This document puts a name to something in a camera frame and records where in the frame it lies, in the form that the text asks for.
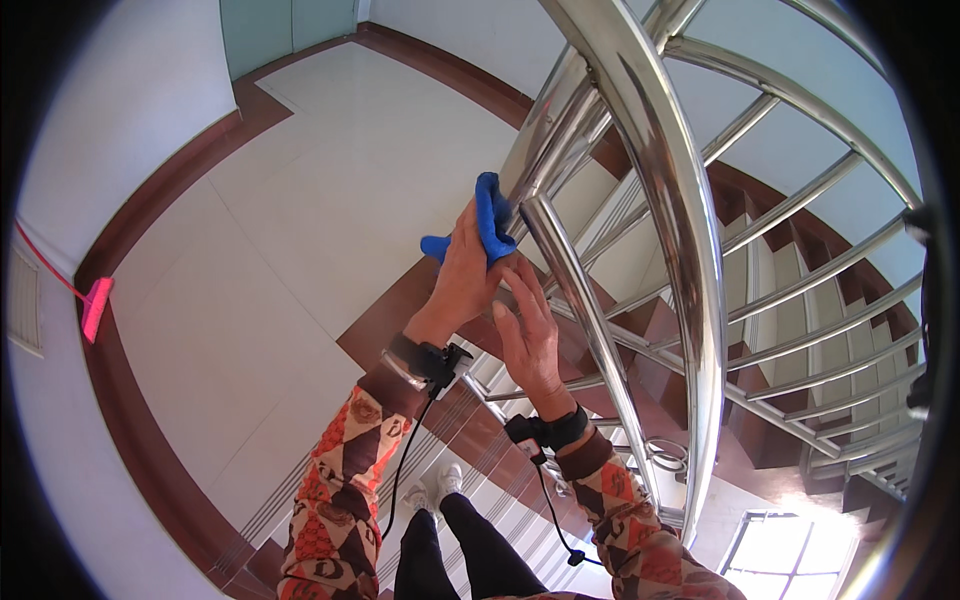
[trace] silver bracelet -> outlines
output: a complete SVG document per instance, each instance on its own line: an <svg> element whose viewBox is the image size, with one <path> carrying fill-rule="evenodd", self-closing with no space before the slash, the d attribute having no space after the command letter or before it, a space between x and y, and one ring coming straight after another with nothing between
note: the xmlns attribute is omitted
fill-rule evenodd
<svg viewBox="0 0 960 600"><path fill-rule="evenodd" d="M389 350L385 349L382 352L380 352L380 363L386 366L391 371L395 372L397 375L399 375L404 381L406 381L411 386L413 386L414 389L417 390L418 392L422 392L423 389L426 387L426 379L422 379L420 377L417 377L416 375L412 375L408 371L403 369L400 365L396 363L396 360L394 360L394 357L391 356Z"/></svg>

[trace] shoe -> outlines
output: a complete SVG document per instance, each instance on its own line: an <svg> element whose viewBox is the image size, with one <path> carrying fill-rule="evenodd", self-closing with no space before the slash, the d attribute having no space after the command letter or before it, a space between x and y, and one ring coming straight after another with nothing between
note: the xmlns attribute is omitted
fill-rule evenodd
<svg viewBox="0 0 960 600"><path fill-rule="evenodd" d="M433 514L433 509L430 507L430 499L426 494L426 488L420 481L415 483L414 486L410 488L410 491L403 495L401 501L413 509L414 513L420 509L424 509L431 515Z"/></svg>
<svg viewBox="0 0 960 600"><path fill-rule="evenodd" d="M460 465L451 463L449 467L442 468L437 473L437 506L440 506L441 500L452 493L461 493L464 486L464 474L460 470Z"/></svg>

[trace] pink broom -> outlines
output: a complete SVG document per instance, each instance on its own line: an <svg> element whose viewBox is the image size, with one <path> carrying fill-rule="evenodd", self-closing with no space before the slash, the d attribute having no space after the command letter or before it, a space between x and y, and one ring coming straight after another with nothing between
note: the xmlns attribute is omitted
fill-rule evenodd
<svg viewBox="0 0 960 600"><path fill-rule="evenodd" d="M30 241L30 238L27 237L26 232L24 232L23 227L20 226L19 221L14 221L16 223L16 230L20 232L20 235L23 237L23 241L27 242L27 246L30 247L30 250L34 251L36 257L40 259L40 262L43 263L43 266L50 270L50 273L60 280L60 282L67 286L74 296L84 301L84 313L80 317L80 329L84 332L84 337L86 340L93 344L94 338L97 337L97 328L100 326L100 318L104 316L104 309L107 307L107 297L110 295L110 290L113 288L113 278L112 277L100 277L93 282L93 287L90 288L90 293L84 296L77 291L77 288L70 285L70 282L66 280L53 266L47 262L47 259L43 257L43 254L36 249L34 243Z"/></svg>

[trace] black pants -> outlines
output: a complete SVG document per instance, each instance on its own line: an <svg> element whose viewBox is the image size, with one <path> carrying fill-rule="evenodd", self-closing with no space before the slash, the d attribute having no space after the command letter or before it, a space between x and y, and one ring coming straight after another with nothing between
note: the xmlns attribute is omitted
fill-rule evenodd
<svg viewBox="0 0 960 600"><path fill-rule="evenodd" d="M467 562L473 599L532 596L547 592L530 567L493 525L463 495L452 493L440 503L446 524L457 537ZM400 564L394 583L396 600L456 600L444 570L444 557L433 517L419 510L400 541Z"/></svg>

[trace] person's right hand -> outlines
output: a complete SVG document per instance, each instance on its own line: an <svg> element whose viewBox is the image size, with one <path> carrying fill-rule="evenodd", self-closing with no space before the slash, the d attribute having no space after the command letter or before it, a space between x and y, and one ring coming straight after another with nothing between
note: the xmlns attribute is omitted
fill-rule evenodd
<svg viewBox="0 0 960 600"><path fill-rule="evenodd" d="M560 379L557 364L558 329L530 261L521 256L516 271L503 270L523 317L499 300L493 303L493 321L503 340L503 362L514 382L523 388L540 418L557 420L577 410L577 404Z"/></svg>

